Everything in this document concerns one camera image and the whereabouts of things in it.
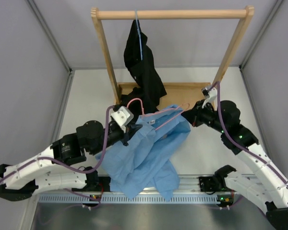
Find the light blue shirt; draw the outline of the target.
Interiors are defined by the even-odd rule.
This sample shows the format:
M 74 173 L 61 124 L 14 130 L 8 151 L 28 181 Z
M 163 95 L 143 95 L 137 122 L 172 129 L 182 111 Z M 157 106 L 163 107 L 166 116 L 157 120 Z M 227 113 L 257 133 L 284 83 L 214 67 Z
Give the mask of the light blue shirt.
M 112 192 L 121 192 L 133 199 L 145 188 L 154 187 L 169 201 L 180 184 L 170 158 L 187 139 L 191 129 L 181 115 L 157 131 L 155 127 L 168 116 L 153 121 L 152 125 L 147 121 L 150 119 L 153 118 L 139 116 L 136 124 L 143 126 L 129 140 L 129 145 L 117 142 L 104 157 L 97 154 L 96 159 L 102 160 L 101 167 L 111 178 Z

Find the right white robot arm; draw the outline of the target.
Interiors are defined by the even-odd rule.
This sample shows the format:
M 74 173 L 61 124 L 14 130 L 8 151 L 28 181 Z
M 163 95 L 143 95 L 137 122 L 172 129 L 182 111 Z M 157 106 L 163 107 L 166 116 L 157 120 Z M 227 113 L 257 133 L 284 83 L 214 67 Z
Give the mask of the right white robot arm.
M 232 101 L 221 101 L 214 109 L 210 103 L 198 101 L 182 113 L 193 126 L 220 132 L 223 144 L 244 162 L 260 181 L 252 182 L 230 165 L 213 175 L 218 190 L 230 189 L 255 204 L 276 230 L 288 230 L 288 179 L 269 158 L 258 138 L 240 123 L 240 110 Z

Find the pink wire hanger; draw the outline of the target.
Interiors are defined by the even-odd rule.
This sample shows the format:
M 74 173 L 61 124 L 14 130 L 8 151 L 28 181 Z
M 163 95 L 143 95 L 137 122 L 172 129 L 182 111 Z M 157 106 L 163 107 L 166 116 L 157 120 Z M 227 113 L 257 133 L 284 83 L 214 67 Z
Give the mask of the pink wire hanger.
M 161 129 L 163 126 L 167 125 L 172 120 L 174 120 L 176 117 L 178 117 L 179 115 L 181 115 L 183 112 L 185 112 L 187 109 L 190 108 L 190 103 L 183 103 L 177 107 L 168 107 L 168 108 L 162 109 L 160 111 L 157 111 L 155 113 L 145 114 L 143 101 L 140 98 L 131 99 L 127 103 L 127 108 L 129 108 L 131 106 L 131 104 L 135 101 L 139 101 L 139 103 L 140 103 L 140 108 L 141 108 L 141 112 L 142 112 L 141 118 L 153 118 L 153 119 L 147 120 L 150 125 L 152 125 L 153 121 L 156 122 L 158 119 L 163 118 L 165 116 L 168 116 L 167 120 L 165 120 L 163 123 L 160 123 L 159 126 L 155 127 L 155 131 Z

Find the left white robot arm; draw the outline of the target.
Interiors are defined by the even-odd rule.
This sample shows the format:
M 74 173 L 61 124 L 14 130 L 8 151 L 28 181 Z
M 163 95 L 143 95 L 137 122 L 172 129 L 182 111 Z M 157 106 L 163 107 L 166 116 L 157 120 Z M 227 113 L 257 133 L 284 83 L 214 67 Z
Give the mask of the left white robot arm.
M 113 120 L 107 128 L 91 120 L 24 162 L 1 164 L 0 198 L 22 201 L 42 192 L 60 189 L 97 191 L 100 188 L 97 167 L 86 166 L 80 170 L 74 165 L 85 162 L 86 153 L 96 155 L 115 143 L 127 146 L 141 127 L 131 122 L 123 131 Z

